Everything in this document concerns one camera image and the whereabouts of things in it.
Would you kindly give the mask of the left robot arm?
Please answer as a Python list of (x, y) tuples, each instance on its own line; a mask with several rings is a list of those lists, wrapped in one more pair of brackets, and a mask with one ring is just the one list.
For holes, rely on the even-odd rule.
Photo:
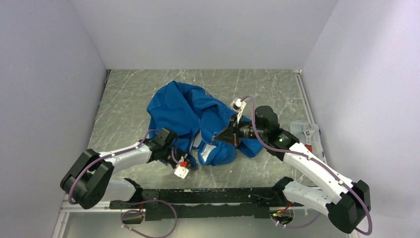
[(87, 149), (63, 177), (60, 188), (67, 193), (70, 204), (83, 209), (90, 209), (102, 200), (136, 208), (147, 199), (143, 188), (130, 178), (111, 177), (133, 166), (159, 161), (170, 165), (175, 175), (184, 179), (198, 165), (186, 151), (175, 146), (178, 139), (174, 131), (164, 127), (149, 130), (143, 139), (125, 148), (108, 152)]

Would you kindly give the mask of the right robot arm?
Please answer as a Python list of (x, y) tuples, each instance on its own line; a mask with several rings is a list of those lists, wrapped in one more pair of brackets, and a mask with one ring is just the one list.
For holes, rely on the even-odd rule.
[(346, 234), (356, 231), (359, 223), (367, 219), (365, 234), (371, 234), (369, 185), (363, 180), (354, 182), (317, 158), (297, 137), (280, 127), (277, 114), (270, 106), (257, 107), (251, 121), (235, 113), (228, 126), (214, 136), (215, 140), (234, 146), (242, 139), (258, 138), (268, 153), (298, 169), (318, 186), (315, 189), (284, 177), (272, 188), (277, 205), (284, 206), (288, 202), (304, 205), (327, 216)]

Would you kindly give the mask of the blue zip jacket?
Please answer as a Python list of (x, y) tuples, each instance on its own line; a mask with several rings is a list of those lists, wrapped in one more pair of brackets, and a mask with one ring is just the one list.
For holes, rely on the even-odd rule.
[(193, 165), (230, 164), (237, 151), (253, 158), (263, 149), (257, 139), (241, 139), (238, 146), (214, 140), (235, 111), (199, 86), (172, 81), (157, 90), (147, 112), (151, 134), (164, 127), (174, 131), (178, 135), (175, 147), (188, 152)]

